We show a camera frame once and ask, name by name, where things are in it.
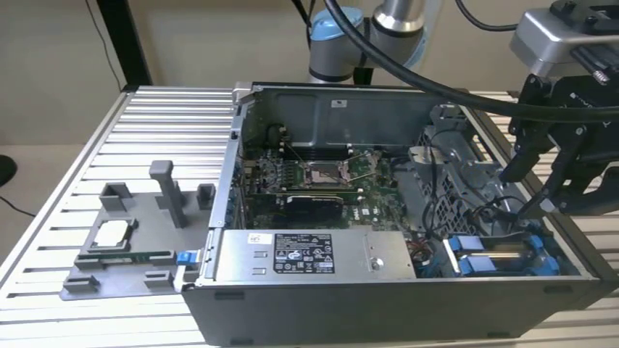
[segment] aluminum slotted surface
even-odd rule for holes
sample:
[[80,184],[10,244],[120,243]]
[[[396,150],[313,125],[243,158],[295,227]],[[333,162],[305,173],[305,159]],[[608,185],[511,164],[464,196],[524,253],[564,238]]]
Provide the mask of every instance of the aluminum slotted surface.
[[[0,269],[0,276],[9,275],[0,289],[0,347],[207,347],[180,295],[63,302],[57,292],[97,215],[97,194],[107,181],[125,181],[133,192],[159,191],[148,165],[173,160],[181,189],[217,183],[231,92],[141,87],[119,99],[117,111],[59,186],[57,199],[48,201]],[[477,94],[513,101],[507,93]],[[508,118],[493,121],[507,134]],[[541,180],[552,159],[553,154],[544,155],[535,168]],[[619,214],[575,222],[619,270]],[[557,313],[516,340],[364,347],[619,347],[619,292],[587,310]]]

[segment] warning label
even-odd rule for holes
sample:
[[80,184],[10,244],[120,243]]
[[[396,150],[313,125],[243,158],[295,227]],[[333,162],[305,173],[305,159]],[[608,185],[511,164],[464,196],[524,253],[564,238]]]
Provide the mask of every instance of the warning label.
[[275,262],[277,273],[335,273],[329,234],[276,234]]

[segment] power cable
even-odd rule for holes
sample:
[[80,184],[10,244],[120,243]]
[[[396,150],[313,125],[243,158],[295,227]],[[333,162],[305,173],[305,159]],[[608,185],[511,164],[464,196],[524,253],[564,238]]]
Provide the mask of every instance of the power cable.
[[403,82],[417,87],[421,91],[440,96],[452,103],[471,107],[485,112],[548,123],[599,123],[619,120],[619,107],[597,108],[560,108],[539,107],[527,104],[513,104],[491,98],[461,92],[417,75],[400,65],[376,46],[365,39],[347,19],[336,0],[324,0],[328,12],[349,37],[355,46],[365,53],[375,63]]
[[97,20],[95,20],[93,10],[89,8],[89,2],[88,2],[88,0],[84,0],[84,2],[87,3],[89,18],[93,20],[95,29],[96,29],[96,33],[99,34],[100,42],[104,44],[107,65],[109,66],[109,70],[112,71],[112,75],[115,76],[117,91],[121,91],[123,88],[120,87],[120,80],[117,79],[116,70],[115,70],[115,67],[112,66],[112,61],[111,61],[111,58],[109,58],[109,51],[107,50],[107,43],[105,43],[105,39],[104,39],[104,34],[101,34],[101,32],[100,32],[99,25],[97,25]]
[[10,201],[6,198],[4,198],[2,196],[0,196],[0,201],[4,201],[4,203],[6,203],[6,205],[10,207],[10,209],[20,212],[21,214],[28,215],[32,218],[36,216],[32,212],[27,212],[25,210],[21,210],[20,208],[17,208],[14,206],[14,204],[10,203]]
[[469,12],[469,10],[465,8],[463,0],[455,0],[455,5],[457,6],[460,12],[464,15],[464,18],[471,22],[472,25],[475,25],[479,29],[484,31],[491,31],[492,33],[504,33],[507,31],[513,31],[517,28],[517,24],[509,24],[509,25],[488,25],[483,22],[480,22],[473,14]]

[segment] green circuit board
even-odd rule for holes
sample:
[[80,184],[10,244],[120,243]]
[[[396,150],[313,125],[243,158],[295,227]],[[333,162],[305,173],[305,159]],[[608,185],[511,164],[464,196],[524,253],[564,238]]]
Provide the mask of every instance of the green circuit board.
[[[352,154],[343,161],[281,160],[264,156],[252,164],[245,196],[248,226],[253,229],[344,229],[409,231],[389,159],[377,151]],[[291,218],[291,197],[337,197],[335,218]]]

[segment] silver robot arm segment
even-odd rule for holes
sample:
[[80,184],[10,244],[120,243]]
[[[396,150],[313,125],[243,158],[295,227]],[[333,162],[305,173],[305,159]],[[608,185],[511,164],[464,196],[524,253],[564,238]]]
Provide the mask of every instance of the silver robot arm segment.
[[[409,60],[424,32],[424,0],[384,0],[372,17],[352,7],[343,8],[351,22],[368,40],[400,64]],[[349,42],[327,10],[313,19],[311,34],[309,80],[312,83],[343,83],[355,68],[377,65]]]

